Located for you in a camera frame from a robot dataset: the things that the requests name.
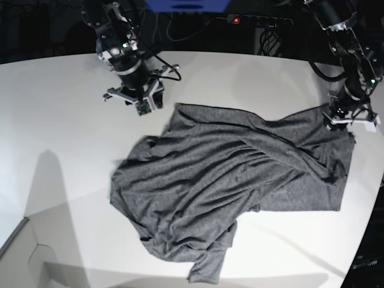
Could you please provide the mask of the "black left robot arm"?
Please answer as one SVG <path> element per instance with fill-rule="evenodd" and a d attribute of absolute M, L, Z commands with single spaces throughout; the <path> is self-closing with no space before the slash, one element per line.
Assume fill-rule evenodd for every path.
<path fill-rule="evenodd" d="M 329 48 L 344 70 L 338 76 L 327 76 L 313 60 L 309 61 L 323 80 L 344 82 L 337 92 L 329 93 L 329 103 L 323 111 L 324 125 L 334 131 L 362 124 L 367 131 L 376 132 L 380 117 L 373 110 L 370 97 L 383 80 L 383 30 L 362 22 L 357 1 L 304 4 L 326 32 Z"/>

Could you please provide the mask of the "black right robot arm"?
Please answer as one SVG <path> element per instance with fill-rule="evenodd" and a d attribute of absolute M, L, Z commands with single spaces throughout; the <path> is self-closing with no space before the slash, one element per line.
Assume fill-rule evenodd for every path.
<path fill-rule="evenodd" d="M 103 100 L 118 98 L 143 116 L 163 108 L 163 80 L 180 81 L 179 65 L 171 65 L 139 37 L 139 12 L 132 5 L 134 18 L 127 16 L 119 1 L 82 1 L 82 19 L 96 34 L 95 51 L 120 79 L 109 88 Z"/>

